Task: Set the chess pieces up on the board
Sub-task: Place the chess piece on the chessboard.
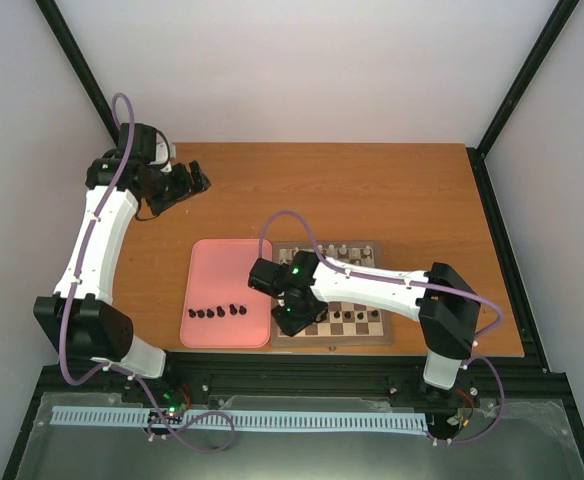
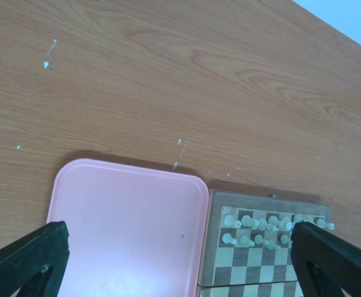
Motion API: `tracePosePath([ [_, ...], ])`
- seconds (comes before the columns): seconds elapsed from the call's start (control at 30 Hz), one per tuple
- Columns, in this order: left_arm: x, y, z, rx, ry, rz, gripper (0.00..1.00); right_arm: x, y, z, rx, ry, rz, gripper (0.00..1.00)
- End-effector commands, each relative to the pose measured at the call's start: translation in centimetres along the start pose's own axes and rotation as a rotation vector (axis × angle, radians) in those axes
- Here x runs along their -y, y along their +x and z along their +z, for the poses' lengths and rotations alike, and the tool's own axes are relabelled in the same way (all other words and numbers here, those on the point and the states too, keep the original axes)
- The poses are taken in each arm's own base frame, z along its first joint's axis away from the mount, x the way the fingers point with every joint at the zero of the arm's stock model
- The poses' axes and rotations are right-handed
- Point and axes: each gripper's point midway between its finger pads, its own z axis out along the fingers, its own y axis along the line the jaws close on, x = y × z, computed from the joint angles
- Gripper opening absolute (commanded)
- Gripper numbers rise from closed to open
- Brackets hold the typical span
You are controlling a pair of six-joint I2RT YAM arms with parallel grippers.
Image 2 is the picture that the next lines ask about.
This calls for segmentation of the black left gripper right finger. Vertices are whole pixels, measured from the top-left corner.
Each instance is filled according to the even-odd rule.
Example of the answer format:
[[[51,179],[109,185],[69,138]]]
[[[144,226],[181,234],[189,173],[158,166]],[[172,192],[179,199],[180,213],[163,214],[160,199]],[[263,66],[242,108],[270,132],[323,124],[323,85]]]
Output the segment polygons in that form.
[[[309,222],[296,223],[291,240],[304,296],[361,296],[361,249]]]

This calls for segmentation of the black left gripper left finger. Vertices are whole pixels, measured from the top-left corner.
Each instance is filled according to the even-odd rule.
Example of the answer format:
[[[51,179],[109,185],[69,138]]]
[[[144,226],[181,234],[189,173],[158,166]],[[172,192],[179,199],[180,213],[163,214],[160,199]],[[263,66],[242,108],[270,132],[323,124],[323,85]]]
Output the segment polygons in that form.
[[[0,249],[0,296],[57,296],[69,259],[64,221],[50,222]]]

